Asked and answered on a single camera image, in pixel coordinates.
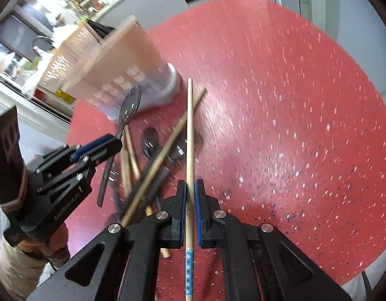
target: person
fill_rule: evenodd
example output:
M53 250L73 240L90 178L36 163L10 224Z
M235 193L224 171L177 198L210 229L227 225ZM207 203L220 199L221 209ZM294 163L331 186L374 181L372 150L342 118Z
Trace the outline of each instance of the person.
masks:
M69 233L63 223L49 241L55 258L68 255ZM2 238L0 246L0 282L15 301L24 301L37 287L48 259L38 249L41 243L29 238L11 247Z

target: spoon handle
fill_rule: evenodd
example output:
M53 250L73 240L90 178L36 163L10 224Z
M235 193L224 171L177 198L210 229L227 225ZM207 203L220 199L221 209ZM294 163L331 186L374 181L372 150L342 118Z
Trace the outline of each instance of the spoon handle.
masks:
M102 207L102 202L104 201L105 190L106 190L107 184L108 184L109 173L112 169L114 159L115 159L115 156L110 157L109 159L107 159L107 162L105 164L104 174L102 175L101 185L99 187L99 192L98 192L98 197L97 197L98 207Z

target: round table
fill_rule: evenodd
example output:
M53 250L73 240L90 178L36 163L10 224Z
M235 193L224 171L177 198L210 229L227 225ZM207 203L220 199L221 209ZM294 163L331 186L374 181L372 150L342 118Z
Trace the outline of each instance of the round table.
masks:
M304 18L266 0L215 0L149 32L182 75L174 102L130 124L140 166L142 130L154 126L162 144L186 109L186 79L208 89L196 111L204 139L196 178L241 221L269 221L338 284L386 248L386 107L356 62ZM68 142L87 143L115 125L92 107L76 106ZM113 213L93 193L68 219L70 249L81 249ZM166 184L175 193L185 167ZM194 297L223 300L216 250L195 251ZM184 252L161 259L157 289L184 297Z

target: basket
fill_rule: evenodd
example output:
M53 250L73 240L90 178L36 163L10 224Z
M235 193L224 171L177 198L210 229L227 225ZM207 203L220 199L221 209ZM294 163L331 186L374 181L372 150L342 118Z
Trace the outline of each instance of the basket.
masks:
M91 33L88 25L80 24L56 50L54 57L41 76L39 85L55 93L65 81L66 76L82 60L88 51L99 42Z

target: clothing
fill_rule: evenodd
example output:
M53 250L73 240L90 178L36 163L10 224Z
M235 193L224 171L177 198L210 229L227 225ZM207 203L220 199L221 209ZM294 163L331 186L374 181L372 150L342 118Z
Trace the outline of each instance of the clothing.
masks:
M15 301L24 301L35 290L47 260L32 258L19 247L2 239L0 282Z

